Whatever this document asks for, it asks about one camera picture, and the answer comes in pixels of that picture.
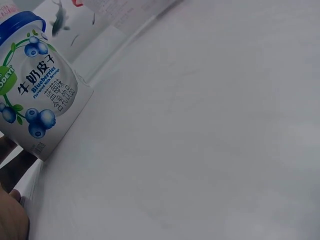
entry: plastic container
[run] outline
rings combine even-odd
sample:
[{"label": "plastic container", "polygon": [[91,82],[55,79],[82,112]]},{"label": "plastic container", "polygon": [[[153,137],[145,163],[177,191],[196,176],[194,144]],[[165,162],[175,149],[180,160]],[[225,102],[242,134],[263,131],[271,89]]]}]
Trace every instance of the plastic container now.
[{"label": "plastic container", "polygon": [[93,93],[48,42],[45,29],[30,11],[0,24],[0,130],[42,160]]},{"label": "plastic container", "polygon": [[0,0],[0,24],[17,14],[19,9],[12,0]]}]

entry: fish illustration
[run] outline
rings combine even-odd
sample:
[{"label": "fish illustration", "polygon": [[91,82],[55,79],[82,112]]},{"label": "fish illustration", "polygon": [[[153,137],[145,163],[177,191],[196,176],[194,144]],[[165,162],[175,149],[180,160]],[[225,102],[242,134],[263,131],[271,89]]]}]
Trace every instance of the fish illustration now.
[{"label": "fish illustration", "polygon": [[79,37],[80,36],[80,34],[77,34],[75,37],[74,37],[74,39],[72,40],[72,42],[71,42],[71,45],[70,45],[70,47],[72,47],[72,45],[74,44],[74,42],[75,42],[75,40],[77,39],[77,37]]},{"label": "fish illustration", "polygon": [[96,22],[96,13],[93,14],[93,20],[92,20],[92,25],[94,25]]},{"label": "fish illustration", "polygon": [[50,24],[52,25],[52,36],[55,37],[61,29],[70,30],[70,27],[65,26],[69,16],[67,16],[67,11],[62,7],[61,0],[59,0],[59,3],[54,2],[53,0],[52,2],[59,6],[58,12],[55,14],[56,20],[50,21]]}]

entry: product label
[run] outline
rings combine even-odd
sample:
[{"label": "product label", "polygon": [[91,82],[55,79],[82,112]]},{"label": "product label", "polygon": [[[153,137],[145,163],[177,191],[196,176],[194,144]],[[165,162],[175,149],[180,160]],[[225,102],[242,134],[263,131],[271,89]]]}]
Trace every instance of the product label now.
[{"label": "product label", "polygon": [[[9,43],[0,66],[2,117],[9,125],[27,125],[35,139],[55,128],[78,91],[72,69],[47,40],[43,32],[30,28],[23,39]],[[31,150],[40,153],[45,146],[38,142]]]}]

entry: green vine graphic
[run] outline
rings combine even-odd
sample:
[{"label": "green vine graphic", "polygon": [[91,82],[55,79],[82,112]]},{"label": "green vine graphic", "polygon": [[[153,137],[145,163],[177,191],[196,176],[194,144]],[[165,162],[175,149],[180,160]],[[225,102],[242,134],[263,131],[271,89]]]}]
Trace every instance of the green vine graphic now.
[{"label": "green vine graphic", "polygon": [[[18,43],[13,42],[11,44],[10,51],[8,52],[6,57],[4,58],[3,64],[2,64],[2,66],[0,68],[5,67],[4,69],[9,69],[8,66],[10,66],[9,64],[10,64],[11,60],[13,59],[13,57],[15,55],[15,52],[20,48],[24,48],[25,54],[28,57],[31,57],[31,58],[34,57],[35,55],[37,55],[38,53],[39,54],[43,54],[43,55],[47,54],[48,53],[48,48],[51,51],[56,52],[56,49],[52,45],[50,45],[49,43],[43,41],[43,40],[48,40],[46,35],[41,33],[41,36],[42,36],[41,38],[38,38],[36,36],[39,36],[39,33],[37,33],[36,30],[33,29],[32,30],[32,35],[30,34],[30,32],[28,32],[26,34],[26,37],[27,37],[26,39],[23,39],[23,40],[19,41]],[[3,98],[4,98],[6,106],[10,107],[15,112],[17,122],[20,125],[22,125],[23,124],[23,119],[26,119],[26,116],[22,115],[20,112],[24,109],[24,107],[22,105],[20,105],[20,104],[13,105],[9,101],[8,96],[7,96],[6,93],[3,94]]]}]

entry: human hand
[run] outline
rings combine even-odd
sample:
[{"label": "human hand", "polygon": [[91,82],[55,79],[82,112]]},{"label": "human hand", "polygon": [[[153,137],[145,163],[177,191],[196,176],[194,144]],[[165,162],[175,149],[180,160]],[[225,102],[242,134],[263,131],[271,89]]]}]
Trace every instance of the human hand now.
[{"label": "human hand", "polygon": [[[16,148],[9,138],[0,138],[0,163]],[[20,205],[20,193],[13,189],[37,158],[23,150],[0,169],[0,240],[26,240],[29,218]]]}]

